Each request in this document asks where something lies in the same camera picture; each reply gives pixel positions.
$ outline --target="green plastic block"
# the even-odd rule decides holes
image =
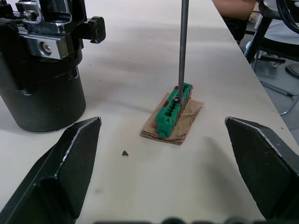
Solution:
[[[184,83],[182,103],[174,103],[173,99],[178,96],[178,87],[176,86],[170,96],[167,98],[163,107],[157,113],[155,121],[158,122],[157,133],[161,138],[170,137],[178,119],[185,109],[192,92],[192,85]]]

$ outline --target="metal rod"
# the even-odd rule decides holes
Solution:
[[[184,90],[185,77],[185,58],[186,58],[186,44],[187,44],[187,29],[188,29],[188,11],[189,0],[182,0],[182,14],[181,14],[181,39],[179,49],[179,69],[178,69],[178,90],[179,101],[182,101]]]

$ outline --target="black cylinder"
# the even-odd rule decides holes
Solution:
[[[29,132],[64,128],[83,114],[86,103],[77,67],[25,91],[0,89],[17,125]]]

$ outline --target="person's arm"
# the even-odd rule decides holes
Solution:
[[[213,0],[221,16],[246,20],[250,17],[256,0]]]

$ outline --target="chair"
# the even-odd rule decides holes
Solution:
[[[258,54],[260,50],[266,51],[268,53],[286,59],[299,62],[298,52],[286,51],[283,47],[283,43],[280,44],[279,46],[275,46],[275,45],[269,46],[263,42],[263,37],[266,34],[266,31],[273,19],[282,20],[291,30],[293,30],[296,33],[299,33],[299,28],[296,27],[295,24],[295,22],[299,22],[299,8],[295,5],[295,2],[296,1],[294,0],[287,0],[287,2],[285,0],[276,0],[277,4],[274,1],[269,1],[269,0],[263,0],[260,2],[259,10],[263,17],[256,33],[253,36],[253,39],[249,47],[244,53],[249,63],[252,62],[255,55],[256,55],[256,59],[258,58]],[[254,71],[256,68],[256,64],[257,64],[257,60],[255,60]],[[260,82],[264,86],[285,93],[289,97],[294,97],[294,100],[292,104],[289,106],[289,108],[285,112],[280,113],[280,115],[282,116],[288,114],[299,101],[299,93],[289,92],[285,89],[279,88],[277,86],[274,86],[270,83],[261,80]]]

